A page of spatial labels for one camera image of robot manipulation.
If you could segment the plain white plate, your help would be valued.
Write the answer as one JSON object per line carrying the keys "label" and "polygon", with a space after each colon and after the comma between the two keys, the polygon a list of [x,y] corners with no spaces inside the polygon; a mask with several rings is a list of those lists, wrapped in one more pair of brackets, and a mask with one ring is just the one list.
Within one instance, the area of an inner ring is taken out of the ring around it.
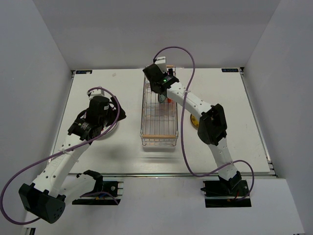
{"label": "plain white plate", "polygon": [[104,127],[100,133],[100,135],[97,137],[97,141],[101,141],[107,138],[110,138],[117,130],[119,123],[115,123],[112,128],[108,127]]}

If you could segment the teal patterned plate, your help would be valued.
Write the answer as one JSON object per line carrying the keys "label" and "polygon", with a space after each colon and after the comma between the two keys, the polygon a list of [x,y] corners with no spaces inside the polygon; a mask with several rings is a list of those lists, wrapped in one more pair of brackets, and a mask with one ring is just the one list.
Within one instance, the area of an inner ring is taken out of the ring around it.
{"label": "teal patterned plate", "polygon": [[162,94],[159,94],[158,95],[158,101],[159,103],[164,103],[166,101],[167,97],[162,95]]}

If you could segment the yellow patterned plate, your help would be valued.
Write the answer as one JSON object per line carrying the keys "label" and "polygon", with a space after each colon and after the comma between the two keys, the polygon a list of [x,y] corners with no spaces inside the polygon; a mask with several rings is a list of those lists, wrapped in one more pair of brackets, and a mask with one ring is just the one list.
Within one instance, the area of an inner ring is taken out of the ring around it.
{"label": "yellow patterned plate", "polygon": [[190,120],[191,120],[192,125],[196,129],[198,129],[199,128],[199,121],[193,115],[190,115]]}

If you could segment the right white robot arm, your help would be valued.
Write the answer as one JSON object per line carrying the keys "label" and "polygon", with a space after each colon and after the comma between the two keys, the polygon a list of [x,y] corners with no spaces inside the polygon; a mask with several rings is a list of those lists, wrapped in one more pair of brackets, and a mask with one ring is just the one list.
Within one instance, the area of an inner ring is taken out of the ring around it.
{"label": "right white robot arm", "polygon": [[242,178],[227,146],[227,123],[222,105],[211,105],[201,100],[189,92],[172,73],[162,72],[156,64],[145,67],[143,73],[154,93],[162,94],[181,105],[199,122],[197,134],[213,154],[221,190],[226,195],[233,195],[238,190]]}

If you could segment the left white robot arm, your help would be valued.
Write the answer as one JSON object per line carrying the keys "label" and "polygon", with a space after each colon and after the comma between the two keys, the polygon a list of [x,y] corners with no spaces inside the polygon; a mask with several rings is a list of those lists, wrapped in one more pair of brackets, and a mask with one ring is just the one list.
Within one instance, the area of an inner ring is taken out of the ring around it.
{"label": "left white robot arm", "polygon": [[104,127],[125,117],[125,111],[115,96],[92,97],[89,107],[77,116],[68,129],[58,155],[31,184],[20,187],[19,196],[24,208],[52,224],[61,217],[68,203],[81,196],[101,194],[103,177],[99,172],[86,170],[79,173],[73,184],[65,184],[65,179],[80,156],[91,146],[93,139],[101,135]]}

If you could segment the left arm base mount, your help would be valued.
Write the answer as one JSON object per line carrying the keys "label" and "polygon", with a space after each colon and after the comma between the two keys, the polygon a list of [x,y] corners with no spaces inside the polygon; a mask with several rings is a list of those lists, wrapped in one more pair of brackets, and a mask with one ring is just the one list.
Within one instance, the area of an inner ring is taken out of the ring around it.
{"label": "left arm base mount", "polygon": [[118,206],[123,195],[124,182],[118,180],[107,180],[99,172],[87,170],[76,175],[90,176],[95,185],[93,190],[85,193],[82,197],[74,200],[72,205],[87,206]]}

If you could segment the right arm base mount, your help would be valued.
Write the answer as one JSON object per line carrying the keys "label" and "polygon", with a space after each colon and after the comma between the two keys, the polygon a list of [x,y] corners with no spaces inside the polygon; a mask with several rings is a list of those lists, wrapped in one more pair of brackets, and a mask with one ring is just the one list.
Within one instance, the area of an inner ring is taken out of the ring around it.
{"label": "right arm base mount", "polygon": [[246,180],[241,180],[233,191],[229,191],[220,181],[203,181],[206,208],[250,208],[251,200]]}

